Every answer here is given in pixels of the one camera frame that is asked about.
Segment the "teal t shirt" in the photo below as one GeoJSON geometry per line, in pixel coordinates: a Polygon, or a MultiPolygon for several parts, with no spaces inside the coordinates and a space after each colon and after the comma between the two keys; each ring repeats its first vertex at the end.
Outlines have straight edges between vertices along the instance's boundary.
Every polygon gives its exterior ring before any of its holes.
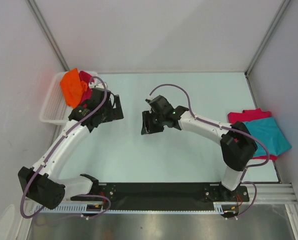
{"type": "Polygon", "coordinates": [[[245,121],[244,124],[250,134],[265,145],[271,159],[292,148],[273,117],[245,121]]]}

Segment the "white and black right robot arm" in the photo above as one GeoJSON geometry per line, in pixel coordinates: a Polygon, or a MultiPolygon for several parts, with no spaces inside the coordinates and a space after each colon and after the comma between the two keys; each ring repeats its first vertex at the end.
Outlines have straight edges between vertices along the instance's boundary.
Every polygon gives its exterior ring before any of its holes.
{"type": "Polygon", "coordinates": [[[242,122],[229,124],[203,118],[195,115],[188,107],[173,107],[162,95],[145,101],[150,109],[142,112],[141,134],[162,133],[168,127],[197,134],[218,144],[226,164],[219,194],[226,201],[236,197],[247,163],[258,149],[246,125],[242,122]]]}

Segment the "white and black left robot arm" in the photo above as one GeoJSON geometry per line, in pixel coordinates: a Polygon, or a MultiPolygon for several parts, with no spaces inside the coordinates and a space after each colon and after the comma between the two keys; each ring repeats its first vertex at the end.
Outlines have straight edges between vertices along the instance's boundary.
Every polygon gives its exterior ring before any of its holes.
{"type": "Polygon", "coordinates": [[[86,173],[60,179],[60,173],[71,154],[100,124],[124,118],[120,97],[96,87],[91,97],[74,108],[68,116],[62,134],[45,155],[32,167],[22,167],[18,179],[25,196],[53,210],[63,200],[84,195],[89,200],[99,196],[98,180],[86,173]]]}

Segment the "white perforated plastic basket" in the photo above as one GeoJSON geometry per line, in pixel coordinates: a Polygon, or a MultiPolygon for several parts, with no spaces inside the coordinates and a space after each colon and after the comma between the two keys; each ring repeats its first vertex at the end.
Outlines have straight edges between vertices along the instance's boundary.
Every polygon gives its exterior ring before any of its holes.
{"type": "MultiPolygon", "coordinates": [[[[95,71],[85,71],[91,76],[98,76],[95,71]]],[[[73,108],[66,104],[60,87],[60,81],[67,71],[57,73],[49,86],[47,96],[40,111],[40,121],[54,125],[65,125],[73,108]]]]}

